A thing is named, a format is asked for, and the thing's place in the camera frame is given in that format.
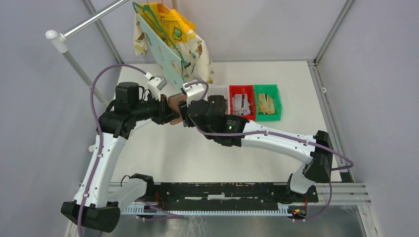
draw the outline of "red wire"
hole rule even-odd
[[[161,200],[161,201],[162,201],[162,203],[163,203],[162,210],[164,210],[164,209],[165,209],[165,201],[163,200],[163,198],[162,198],[161,196],[159,196],[159,198],[160,198],[160,200]]]
[[[159,196],[159,192],[156,192],[156,206],[159,207],[159,199],[162,201],[163,206],[162,206],[162,210],[165,208],[165,201],[163,200],[163,198],[161,196]]]

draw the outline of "metal frame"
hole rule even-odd
[[[354,2],[355,2],[355,0],[346,0],[345,5],[343,5],[342,10],[340,11],[337,19],[335,20],[335,23],[333,24],[332,28],[330,29],[325,41],[323,42],[323,45],[320,47],[320,50],[317,53],[316,58],[314,59],[314,63],[316,65],[319,64],[319,62],[322,59],[326,49],[329,47],[330,42],[332,41],[333,37],[335,36],[337,30],[339,29],[341,23],[345,19],[347,13],[351,9]]]
[[[348,156],[344,148],[343,142],[341,140],[341,135],[340,135],[339,129],[337,128],[336,119],[330,107],[329,99],[327,98],[327,95],[326,95],[327,90],[323,86],[323,82],[320,77],[318,66],[316,66],[314,62],[307,62],[307,63],[308,63],[308,68],[310,70],[311,78],[313,79],[314,87],[316,88],[317,97],[320,102],[320,108],[322,109],[322,114],[325,119],[326,127],[332,139],[332,143],[335,146],[335,149],[337,151],[344,154],[345,156]],[[347,163],[342,158],[336,158],[336,162],[339,167],[347,165]],[[347,169],[340,171],[342,180],[343,181],[347,180],[347,177],[345,177],[345,174],[343,173],[348,173],[348,172],[350,174],[349,179],[351,181],[354,181],[353,171],[347,170]]]
[[[93,3],[90,0],[81,0],[84,7],[86,8],[86,11],[89,13],[89,15],[93,15],[96,13],[96,9],[94,8]],[[108,45],[109,50],[114,56],[115,61],[118,64],[124,63],[122,61],[121,56],[119,55],[117,48],[115,47],[114,43],[111,40],[111,37],[109,36],[108,32],[105,29],[105,26],[102,23],[102,20],[97,20],[95,23],[95,26],[97,30],[99,31],[99,34],[102,36],[103,41]]]
[[[146,205],[142,202],[133,202],[121,215],[165,215],[160,212],[147,212]],[[278,210],[263,211],[168,211],[172,214],[183,216],[292,216],[288,213],[288,205],[278,205]]]
[[[61,43],[64,48],[66,49],[66,46],[64,45],[64,42],[71,37],[72,35],[76,34],[80,30],[84,29],[88,25],[95,23],[96,27],[98,28],[102,38],[107,43],[110,51],[112,52],[114,59],[118,63],[122,63],[122,59],[120,55],[118,54],[117,49],[115,48],[114,44],[112,43],[105,27],[103,26],[103,23],[100,21],[100,18],[105,16],[106,14],[110,13],[111,11],[115,10],[117,7],[121,6],[122,4],[126,3],[128,0],[117,0],[106,7],[102,8],[98,12],[95,12],[93,4],[90,2],[90,0],[82,0],[82,3],[84,4],[86,10],[89,14],[91,14],[88,18],[80,22],[79,24],[73,26],[69,30],[65,31],[62,34],[59,34],[61,37],[58,41]],[[326,37],[323,45],[321,46],[316,58],[314,60],[307,60],[308,61],[308,67],[310,70],[310,73],[313,78],[314,85],[316,87],[316,92],[319,98],[319,101],[321,102],[321,108],[322,112],[325,116],[326,125],[328,127],[328,131],[330,131],[331,138],[333,140],[333,144],[336,146],[336,149],[343,154],[346,154],[344,145],[342,143],[342,140],[339,135],[339,130],[335,122],[335,117],[333,115],[333,111],[330,108],[330,104],[328,101],[328,98],[326,96],[326,91],[324,89],[319,70],[318,70],[318,63],[322,59],[325,51],[327,50],[330,42],[332,41],[333,37],[335,36],[337,30],[339,29],[342,21],[344,20],[345,16],[347,15],[348,11],[350,10],[351,6],[353,5],[354,0],[347,0],[345,5],[343,6],[338,18],[336,19],[333,27],[328,33],[328,36]],[[53,42],[54,46],[59,49],[57,46],[57,42]],[[85,81],[85,83],[88,86],[91,86],[91,79],[86,75],[84,70],[81,68],[81,66],[77,63],[77,61],[72,57],[68,49],[65,52],[60,51],[64,55],[64,57],[67,59],[67,61],[72,65],[72,67],[76,70],[76,72],[79,74],[79,76]],[[100,93],[100,91],[95,91],[96,97],[102,102],[107,104],[106,99],[103,97],[103,95]],[[341,159],[337,159],[338,165],[343,166],[346,165],[345,162],[343,162]],[[353,173],[351,170],[344,170],[341,172],[342,174],[350,174],[349,178],[353,182]],[[110,184],[110,192],[112,192],[113,188],[115,186],[119,186],[119,183],[111,183]],[[329,186],[323,185],[323,184],[317,184],[316,188],[318,189],[318,197],[319,202],[318,203],[310,203],[309,205],[324,205],[324,203],[329,198]],[[364,184],[359,183],[333,183],[333,196],[332,196],[332,202],[331,205],[357,205],[359,208],[359,211],[361,213],[361,219],[362,223],[364,225],[364,229],[366,231],[366,234],[368,237],[378,237],[377,229],[375,227],[373,217],[372,217],[372,210],[371,210],[371,201],[368,196],[368,193],[366,191]],[[71,232],[74,233],[74,226],[68,226],[67,228],[67,235],[71,236]]]

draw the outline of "green bin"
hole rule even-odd
[[[279,96],[278,86],[277,85],[253,85],[254,90],[254,99],[256,103],[256,121],[279,121],[281,120],[281,98]],[[259,113],[259,101],[257,95],[264,93],[269,95],[274,99],[275,113],[273,115],[265,115]]]

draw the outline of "plastic bin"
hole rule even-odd
[[[231,85],[230,86],[230,114],[233,114],[233,96],[235,94],[247,94],[250,103],[250,115],[242,115],[249,120],[256,119],[256,103],[254,100],[253,85]]]
[[[254,90],[254,99],[256,101],[256,121],[279,121],[281,120],[281,98],[279,96],[278,86],[277,85],[253,85]],[[257,100],[257,95],[264,93],[269,95],[274,100],[275,113],[273,115],[265,115],[264,113],[259,113],[259,102]]]

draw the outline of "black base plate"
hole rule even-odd
[[[155,193],[158,192],[165,202],[165,210],[278,210],[278,203],[305,202],[305,196],[308,202],[319,201],[315,186],[302,195],[287,193],[286,183],[155,183],[153,189],[149,192],[152,195],[141,199],[155,202]],[[208,195],[224,195],[232,199],[208,199]]]

